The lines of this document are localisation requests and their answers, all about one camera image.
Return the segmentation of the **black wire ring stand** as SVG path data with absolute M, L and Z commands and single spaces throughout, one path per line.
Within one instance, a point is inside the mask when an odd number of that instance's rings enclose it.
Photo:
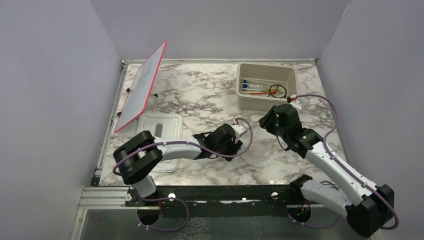
M 287 88 L 281 84 L 273 84 L 268 88 L 268 97 L 284 99 L 287 97 Z

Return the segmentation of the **red plastic spoon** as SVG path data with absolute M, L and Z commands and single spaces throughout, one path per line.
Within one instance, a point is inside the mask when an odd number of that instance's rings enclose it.
M 273 91 L 257 91 L 257 92 L 248 92 L 249 95 L 271 95 Z

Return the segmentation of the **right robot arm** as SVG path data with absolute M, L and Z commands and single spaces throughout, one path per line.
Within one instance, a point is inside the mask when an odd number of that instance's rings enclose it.
M 292 105 L 273 106 L 258 122 L 262 129 L 282 138 L 287 150 L 317 166 L 338 186 L 338 189 L 331 188 L 303 174 L 289 184 L 288 196 L 292 202 L 300 204 L 310 200 L 319 203 L 346 219 L 349 226 L 364 238 L 371 237 L 391 219 L 398 218 L 392 188 L 386 184 L 378 186 L 340 160 L 323 137 L 302 126 L 298 111 Z

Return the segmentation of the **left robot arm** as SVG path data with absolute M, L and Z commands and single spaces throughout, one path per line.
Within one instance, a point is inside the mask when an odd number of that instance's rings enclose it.
M 158 163 L 177 159 L 214 159 L 222 157 L 228 162 L 239 156 L 242 147 L 240 137 L 247 132 L 241 124 L 223 124 L 212 132 L 194 134 L 182 139 L 155 137 L 144 130 L 113 152 L 116 162 L 112 169 L 131 185 L 144 205 L 157 200 L 157 187 L 151 171 Z

